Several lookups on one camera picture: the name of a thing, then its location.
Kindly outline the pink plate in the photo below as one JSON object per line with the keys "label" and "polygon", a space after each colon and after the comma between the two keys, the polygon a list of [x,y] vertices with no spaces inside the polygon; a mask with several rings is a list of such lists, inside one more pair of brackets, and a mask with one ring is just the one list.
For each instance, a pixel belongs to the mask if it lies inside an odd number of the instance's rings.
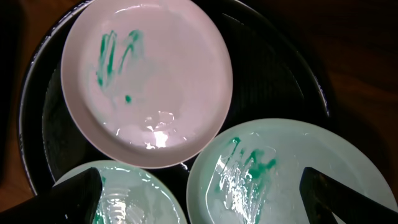
{"label": "pink plate", "polygon": [[197,155],[221,129],[233,92],[224,39],[193,1],[90,2],[68,33],[60,74],[84,137],[146,169]]}

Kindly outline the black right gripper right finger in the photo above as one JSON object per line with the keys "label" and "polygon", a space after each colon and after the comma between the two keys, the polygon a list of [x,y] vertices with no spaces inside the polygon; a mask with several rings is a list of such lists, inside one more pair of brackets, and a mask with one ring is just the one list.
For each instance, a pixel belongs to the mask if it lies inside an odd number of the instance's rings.
{"label": "black right gripper right finger", "polygon": [[331,177],[306,167],[299,185],[310,224],[397,223],[397,212],[377,203]]}

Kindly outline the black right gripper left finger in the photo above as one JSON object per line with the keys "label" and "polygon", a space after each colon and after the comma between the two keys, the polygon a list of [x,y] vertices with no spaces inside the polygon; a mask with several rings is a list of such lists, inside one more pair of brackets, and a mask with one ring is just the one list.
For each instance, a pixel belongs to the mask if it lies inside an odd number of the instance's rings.
{"label": "black right gripper left finger", "polygon": [[92,223],[103,185],[96,168],[89,168],[1,212],[1,223]]}

